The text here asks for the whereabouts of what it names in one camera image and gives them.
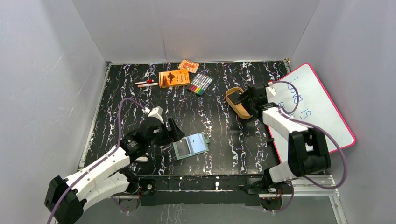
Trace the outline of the black credit cards stack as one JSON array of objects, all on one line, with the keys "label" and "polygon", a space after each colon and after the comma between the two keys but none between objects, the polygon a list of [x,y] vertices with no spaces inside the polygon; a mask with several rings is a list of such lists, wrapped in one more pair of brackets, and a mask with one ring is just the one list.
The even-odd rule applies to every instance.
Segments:
[{"label": "black credit cards stack", "polygon": [[241,102],[241,99],[243,98],[243,92],[241,90],[236,90],[235,92],[228,95],[228,97],[234,105],[237,105]]}]

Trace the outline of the green card holder wallet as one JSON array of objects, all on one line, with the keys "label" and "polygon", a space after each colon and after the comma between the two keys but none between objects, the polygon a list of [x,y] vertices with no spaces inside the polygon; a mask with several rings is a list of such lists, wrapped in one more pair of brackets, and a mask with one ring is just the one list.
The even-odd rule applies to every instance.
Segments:
[{"label": "green card holder wallet", "polygon": [[182,156],[180,157],[177,151],[177,146],[176,142],[173,142],[173,148],[176,154],[176,159],[181,160],[184,158],[188,158],[197,154],[205,153],[209,151],[209,143],[210,143],[210,138],[205,137],[204,133],[196,133],[193,135],[189,135],[186,137],[183,137],[182,139],[186,139],[188,142],[190,154],[187,156]]}]

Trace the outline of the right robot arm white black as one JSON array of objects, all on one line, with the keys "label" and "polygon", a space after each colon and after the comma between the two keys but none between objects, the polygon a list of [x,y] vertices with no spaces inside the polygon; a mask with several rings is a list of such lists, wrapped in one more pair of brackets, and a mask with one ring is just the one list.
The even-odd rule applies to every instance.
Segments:
[{"label": "right robot arm white black", "polygon": [[305,127],[286,114],[269,99],[276,95],[272,84],[250,86],[246,91],[233,87],[226,92],[226,102],[242,119],[256,117],[275,129],[287,141],[287,160],[264,171],[262,184],[269,193],[276,193],[282,182],[323,171],[331,166],[325,133]]}]

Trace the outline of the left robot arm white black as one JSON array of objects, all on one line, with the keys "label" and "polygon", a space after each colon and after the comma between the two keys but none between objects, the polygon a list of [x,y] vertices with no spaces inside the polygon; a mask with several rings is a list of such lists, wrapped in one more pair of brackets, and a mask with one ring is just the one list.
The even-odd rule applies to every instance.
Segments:
[{"label": "left robot arm white black", "polygon": [[118,193],[141,190],[140,178],[128,169],[143,157],[152,145],[165,146],[181,140],[185,134],[173,118],[169,127],[155,117],[147,117],[137,129],[120,139],[107,154],[84,169],[62,178],[56,176],[48,187],[44,204],[51,212],[48,219],[73,224],[92,205]]}]

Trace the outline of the black VIP credit card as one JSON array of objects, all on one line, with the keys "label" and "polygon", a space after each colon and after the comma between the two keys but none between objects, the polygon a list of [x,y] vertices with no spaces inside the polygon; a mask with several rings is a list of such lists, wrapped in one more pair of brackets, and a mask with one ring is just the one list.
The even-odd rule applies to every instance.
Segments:
[{"label": "black VIP credit card", "polygon": [[188,142],[186,139],[182,139],[176,143],[177,151],[180,157],[187,156],[190,154]]}]

